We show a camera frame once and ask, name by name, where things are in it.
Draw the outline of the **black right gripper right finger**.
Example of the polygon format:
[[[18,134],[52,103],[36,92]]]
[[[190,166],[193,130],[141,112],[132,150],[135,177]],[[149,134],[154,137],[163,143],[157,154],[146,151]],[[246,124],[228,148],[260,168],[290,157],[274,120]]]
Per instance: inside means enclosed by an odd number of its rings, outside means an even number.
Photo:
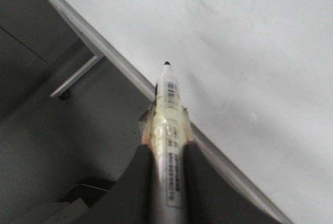
[[[230,186],[213,168],[199,146],[184,147],[189,223],[275,223]]]

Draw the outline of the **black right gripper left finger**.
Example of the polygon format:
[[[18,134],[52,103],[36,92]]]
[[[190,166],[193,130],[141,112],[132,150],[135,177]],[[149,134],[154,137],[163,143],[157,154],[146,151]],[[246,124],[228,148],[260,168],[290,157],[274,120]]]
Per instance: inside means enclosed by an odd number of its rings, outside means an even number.
[[[152,152],[140,144],[118,181],[86,178],[60,202],[81,199],[88,207],[71,223],[149,223]]]

